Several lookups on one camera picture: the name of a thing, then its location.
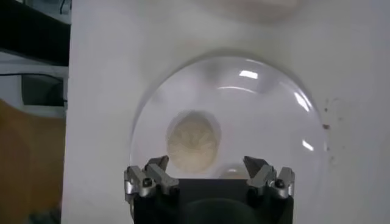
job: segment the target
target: wooden furniture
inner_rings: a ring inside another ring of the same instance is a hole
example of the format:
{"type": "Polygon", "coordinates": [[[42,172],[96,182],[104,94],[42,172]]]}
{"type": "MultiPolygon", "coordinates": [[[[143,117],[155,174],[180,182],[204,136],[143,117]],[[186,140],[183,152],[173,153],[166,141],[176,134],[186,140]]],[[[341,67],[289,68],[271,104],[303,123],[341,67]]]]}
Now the wooden furniture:
{"type": "Polygon", "coordinates": [[[23,223],[60,203],[65,120],[32,116],[0,100],[0,223],[23,223]]]}

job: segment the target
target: screw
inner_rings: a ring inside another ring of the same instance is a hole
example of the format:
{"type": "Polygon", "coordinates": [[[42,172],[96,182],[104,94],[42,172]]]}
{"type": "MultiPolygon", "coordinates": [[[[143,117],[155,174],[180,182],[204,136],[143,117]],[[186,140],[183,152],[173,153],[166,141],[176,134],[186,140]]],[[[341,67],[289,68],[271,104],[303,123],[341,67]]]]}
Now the screw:
{"type": "Polygon", "coordinates": [[[150,187],[152,186],[153,180],[150,177],[145,178],[142,181],[142,187],[150,187]]]}
{"type": "Polygon", "coordinates": [[[285,188],[285,182],[282,179],[276,179],[275,180],[275,187],[285,188]]]}

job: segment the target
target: dough ball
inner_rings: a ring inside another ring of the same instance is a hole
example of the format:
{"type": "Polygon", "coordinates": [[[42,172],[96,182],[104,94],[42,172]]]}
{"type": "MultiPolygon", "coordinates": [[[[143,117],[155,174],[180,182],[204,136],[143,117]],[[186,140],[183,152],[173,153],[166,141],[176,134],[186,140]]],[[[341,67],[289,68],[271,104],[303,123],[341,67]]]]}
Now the dough ball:
{"type": "Polygon", "coordinates": [[[168,138],[170,161],[176,168],[188,173],[199,173],[209,168],[217,150],[218,140],[204,117],[184,118],[168,138]]]}

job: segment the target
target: table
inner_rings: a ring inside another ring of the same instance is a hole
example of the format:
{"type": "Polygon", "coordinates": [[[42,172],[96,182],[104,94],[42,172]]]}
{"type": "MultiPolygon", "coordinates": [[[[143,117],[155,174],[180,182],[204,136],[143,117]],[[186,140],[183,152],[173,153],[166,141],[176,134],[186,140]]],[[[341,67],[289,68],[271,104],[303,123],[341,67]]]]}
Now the table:
{"type": "Polygon", "coordinates": [[[323,223],[384,223],[388,9],[385,0],[311,0],[286,21],[260,25],[194,0],[74,1],[62,223],[131,223],[122,172],[141,96],[160,75],[221,49],[295,74],[329,125],[323,223]]]}

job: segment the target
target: transparent bowl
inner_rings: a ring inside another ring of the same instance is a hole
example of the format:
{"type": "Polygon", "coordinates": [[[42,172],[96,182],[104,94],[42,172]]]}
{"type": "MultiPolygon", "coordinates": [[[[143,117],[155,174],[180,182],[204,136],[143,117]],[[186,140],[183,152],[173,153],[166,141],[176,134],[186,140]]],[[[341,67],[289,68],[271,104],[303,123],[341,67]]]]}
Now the transparent bowl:
{"type": "Polygon", "coordinates": [[[247,178],[244,156],[262,158],[277,171],[287,166],[295,172],[294,221],[317,222],[326,134],[313,103],[286,74],[248,58],[207,57],[179,69],[148,96],[133,127],[131,165],[167,155],[167,136],[180,117],[203,113],[217,133],[213,164],[189,173],[169,162],[170,176],[247,178]]]}

